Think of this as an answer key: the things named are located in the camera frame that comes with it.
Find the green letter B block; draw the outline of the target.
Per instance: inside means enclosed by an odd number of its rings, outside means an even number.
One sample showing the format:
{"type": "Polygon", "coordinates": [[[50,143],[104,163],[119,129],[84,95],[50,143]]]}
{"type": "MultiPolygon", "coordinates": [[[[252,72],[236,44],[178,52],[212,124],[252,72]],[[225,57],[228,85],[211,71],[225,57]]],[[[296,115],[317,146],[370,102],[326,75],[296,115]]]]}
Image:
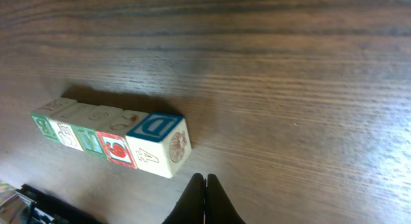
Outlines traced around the green letter B block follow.
{"type": "Polygon", "coordinates": [[[52,141],[60,143],[56,132],[51,126],[51,117],[77,103],[75,99],[57,98],[30,112],[31,118],[42,135],[52,141]]]}

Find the wooden hand picture block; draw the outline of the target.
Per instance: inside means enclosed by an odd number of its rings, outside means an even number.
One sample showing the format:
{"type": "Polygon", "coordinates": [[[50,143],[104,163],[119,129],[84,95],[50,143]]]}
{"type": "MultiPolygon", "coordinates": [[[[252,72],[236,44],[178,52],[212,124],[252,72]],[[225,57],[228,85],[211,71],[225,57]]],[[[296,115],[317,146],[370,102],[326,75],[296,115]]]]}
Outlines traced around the wooden hand picture block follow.
{"type": "Polygon", "coordinates": [[[81,117],[96,108],[96,105],[75,103],[60,112],[52,115],[49,122],[55,131],[58,140],[65,146],[83,151],[73,131],[72,125],[76,124],[81,117]]]}

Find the blue letter D block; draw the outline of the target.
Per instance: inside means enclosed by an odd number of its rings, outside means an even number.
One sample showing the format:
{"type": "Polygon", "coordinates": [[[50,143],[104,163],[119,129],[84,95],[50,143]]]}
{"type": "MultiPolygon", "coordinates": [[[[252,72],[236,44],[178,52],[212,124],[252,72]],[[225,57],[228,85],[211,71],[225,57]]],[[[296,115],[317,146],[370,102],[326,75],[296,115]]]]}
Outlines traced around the blue letter D block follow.
{"type": "Polygon", "coordinates": [[[192,150],[185,118],[173,114],[149,114],[126,140],[140,170],[165,178],[176,174],[192,150]]]}

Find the green letter V block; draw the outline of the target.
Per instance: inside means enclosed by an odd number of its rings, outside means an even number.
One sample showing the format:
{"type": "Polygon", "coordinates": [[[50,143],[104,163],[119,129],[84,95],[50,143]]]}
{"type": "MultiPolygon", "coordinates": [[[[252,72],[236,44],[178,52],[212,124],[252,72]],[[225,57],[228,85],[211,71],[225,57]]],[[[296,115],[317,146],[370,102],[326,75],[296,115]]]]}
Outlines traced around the green letter V block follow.
{"type": "Polygon", "coordinates": [[[107,159],[98,139],[97,131],[120,115],[122,111],[123,109],[116,107],[95,106],[73,122],[72,129],[84,152],[107,159]]]}

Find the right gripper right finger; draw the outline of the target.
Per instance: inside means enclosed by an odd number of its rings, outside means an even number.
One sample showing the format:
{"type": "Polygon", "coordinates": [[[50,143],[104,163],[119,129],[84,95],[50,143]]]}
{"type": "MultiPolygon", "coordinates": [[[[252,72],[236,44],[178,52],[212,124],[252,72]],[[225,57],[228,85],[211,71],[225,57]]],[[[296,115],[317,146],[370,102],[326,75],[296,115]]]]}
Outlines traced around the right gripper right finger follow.
{"type": "Polygon", "coordinates": [[[245,224],[214,174],[207,176],[204,212],[205,224],[245,224]]]}

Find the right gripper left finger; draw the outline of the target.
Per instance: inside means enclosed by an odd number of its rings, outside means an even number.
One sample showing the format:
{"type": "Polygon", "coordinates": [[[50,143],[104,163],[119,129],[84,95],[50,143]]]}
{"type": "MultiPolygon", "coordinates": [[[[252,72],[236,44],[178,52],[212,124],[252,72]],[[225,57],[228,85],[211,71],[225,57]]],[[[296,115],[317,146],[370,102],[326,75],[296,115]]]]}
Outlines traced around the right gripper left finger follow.
{"type": "Polygon", "coordinates": [[[206,183],[195,173],[163,224],[203,224],[206,183]]]}

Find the red number 6 block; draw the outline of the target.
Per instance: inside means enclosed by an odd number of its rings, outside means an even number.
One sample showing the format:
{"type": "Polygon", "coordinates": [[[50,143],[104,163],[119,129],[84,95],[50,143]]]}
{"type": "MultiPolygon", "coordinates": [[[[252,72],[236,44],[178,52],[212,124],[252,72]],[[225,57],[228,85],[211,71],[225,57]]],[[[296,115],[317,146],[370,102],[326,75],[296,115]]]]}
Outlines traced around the red number 6 block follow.
{"type": "Polygon", "coordinates": [[[97,129],[97,136],[108,161],[136,169],[136,162],[126,140],[126,134],[149,113],[124,110],[97,129]]]}

